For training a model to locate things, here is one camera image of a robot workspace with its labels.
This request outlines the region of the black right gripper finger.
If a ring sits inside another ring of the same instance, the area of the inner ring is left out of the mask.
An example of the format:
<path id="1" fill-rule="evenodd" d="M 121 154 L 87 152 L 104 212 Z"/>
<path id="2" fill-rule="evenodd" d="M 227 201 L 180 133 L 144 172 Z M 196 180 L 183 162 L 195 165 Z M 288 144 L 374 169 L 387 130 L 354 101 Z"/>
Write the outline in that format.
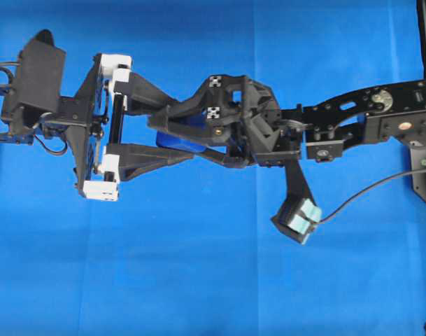
<path id="1" fill-rule="evenodd" d="M 148 126 L 196 144 L 234 141 L 234 87 L 202 85 L 195 94 L 161 108 L 148 117 Z"/>
<path id="2" fill-rule="evenodd" d="M 249 155 L 237 145 L 227 145 L 224 153 L 206 148 L 194 155 L 225 168 L 246 168 L 250 164 Z"/>

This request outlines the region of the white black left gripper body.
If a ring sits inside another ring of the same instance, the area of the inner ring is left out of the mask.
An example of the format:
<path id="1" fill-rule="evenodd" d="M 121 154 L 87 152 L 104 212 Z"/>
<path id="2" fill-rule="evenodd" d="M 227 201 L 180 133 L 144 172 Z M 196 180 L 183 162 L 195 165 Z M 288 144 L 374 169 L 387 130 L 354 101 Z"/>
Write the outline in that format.
<path id="1" fill-rule="evenodd" d="M 89 200 L 115 202 L 119 197 L 118 154 L 102 145 L 104 126 L 109 124 L 109 144 L 120 142 L 120 123 L 127 95 L 116 92 L 117 84 L 129 82 L 132 58 L 121 54 L 98 54 L 83 84 L 72 97 L 59 96 L 53 110 L 40 110 L 34 128 L 45 138 L 57 137 L 71 151 L 75 189 Z"/>

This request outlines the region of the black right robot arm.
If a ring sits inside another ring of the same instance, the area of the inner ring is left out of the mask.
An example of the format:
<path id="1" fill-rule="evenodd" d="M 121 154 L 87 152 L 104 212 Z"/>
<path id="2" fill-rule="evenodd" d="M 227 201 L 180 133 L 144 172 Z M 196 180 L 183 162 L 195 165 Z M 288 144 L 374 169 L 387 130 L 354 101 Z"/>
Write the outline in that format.
<path id="1" fill-rule="evenodd" d="M 426 80 L 348 92 L 313 106 L 282 109 L 271 88 L 247 76 L 213 75 L 195 94 L 154 112 L 149 127 L 204 147 L 225 167 L 330 162 L 360 145 L 396 139 L 426 151 Z"/>

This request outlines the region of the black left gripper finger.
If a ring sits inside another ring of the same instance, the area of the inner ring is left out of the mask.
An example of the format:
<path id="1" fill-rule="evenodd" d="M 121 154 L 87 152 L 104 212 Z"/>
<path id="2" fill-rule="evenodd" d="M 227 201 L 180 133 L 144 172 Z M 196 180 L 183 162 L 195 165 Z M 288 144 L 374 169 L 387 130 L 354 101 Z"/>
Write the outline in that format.
<path id="1" fill-rule="evenodd" d="M 118 173 L 121 182 L 194 157 L 193 153 L 183 150 L 132 143 L 110 143 L 106 147 L 106 153 L 119 156 Z"/>
<path id="2" fill-rule="evenodd" d="M 177 99 L 130 69 L 113 71 L 113 115 L 117 108 L 129 116 L 152 115 L 175 103 Z"/>

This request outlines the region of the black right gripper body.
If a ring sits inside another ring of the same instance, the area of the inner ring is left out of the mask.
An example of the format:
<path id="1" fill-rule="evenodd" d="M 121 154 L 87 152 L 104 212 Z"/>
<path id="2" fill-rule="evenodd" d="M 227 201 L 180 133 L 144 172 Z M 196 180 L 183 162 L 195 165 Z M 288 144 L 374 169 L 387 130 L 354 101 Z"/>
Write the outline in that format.
<path id="1" fill-rule="evenodd" d="M 210 86 L 234 87 L 234 141 L 250 158 L 250 165 L 283 167 L 301 158 L 302 105 L 282 109 L 272 89 L 247 76 L 212 75 Z"/>

